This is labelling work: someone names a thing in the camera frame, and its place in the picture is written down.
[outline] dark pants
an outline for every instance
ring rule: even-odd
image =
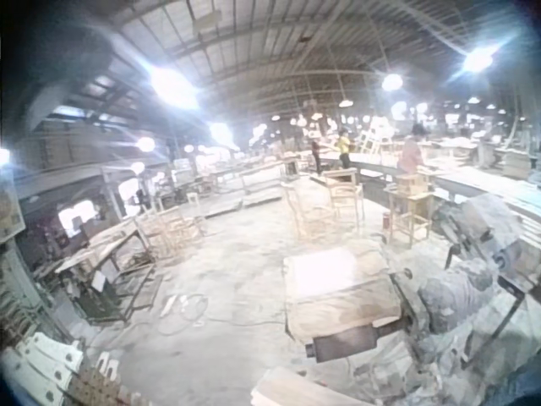
[[[312,154],[314,155],[315,160],[315,171],[318,173],[318,175],[321,175],[321,158],[318,154]]]
[[[342,161],[344,169],[351,167],[352,162],[349,160],[349,154],[340,154],[340,160]]]

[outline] woodworking machine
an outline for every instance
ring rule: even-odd
[[[433,220],[452,246],[445,266],[442,264],[440,272],[434,270],[420,288],[413,287],[409,270],[391,271],[389,276],[402,302],[402,318],[384,326],[359,326],[329,337],[316,337],[306,346],[309,357],[318,362],[345,358],[376,348],[380,337],[404,330],[411,338],[413,352],[420,359],[433,360],[435,354],[422,354],[422,345],[416,351],[416,343],[461,325],[495,296],[500,285],[516,298],[516,303],[487,344],[498,337],[526,293],[534,288],[513,270],[521,254],[520,217],[503,200],[486,194],[460,205],[445,203],[434,213]],[[452,261],[453,256],[461,261]],[[478,355],[470,352],[467,343],[461,354],[463,368]]]

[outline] worker in yellow shirt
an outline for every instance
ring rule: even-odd
[[[344,169],[348,169],[352,163],[349,160],[349,145],[350,141],[349,138],[347,138],[347,130],[340,130],[340,138],[338,139],[338,142],[336,142],[336,146],[340,152],[340,160],[342,161],[342,166]]]

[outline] yellow shirt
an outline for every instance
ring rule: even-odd
[[[341,154],[348,154],[349,153],[349,144],[350,144],[349,138],[342,136],[342,137],[340,137],[338,139],[338,142],[336,143],[336,146],[340,150]]]

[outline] window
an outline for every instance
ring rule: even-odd
[[[94,204],[90,200],[83,200],[73,207],[60,211],[58,213],[58,218],[60,219],[62,227],[66,230],[66,234],[69,237],[73,237],[79,233],[80,224],[88,222],[97,214]],[[80,218],[80,223],[79,221],[76,221],[74,224],[74,219],[77,217]]]

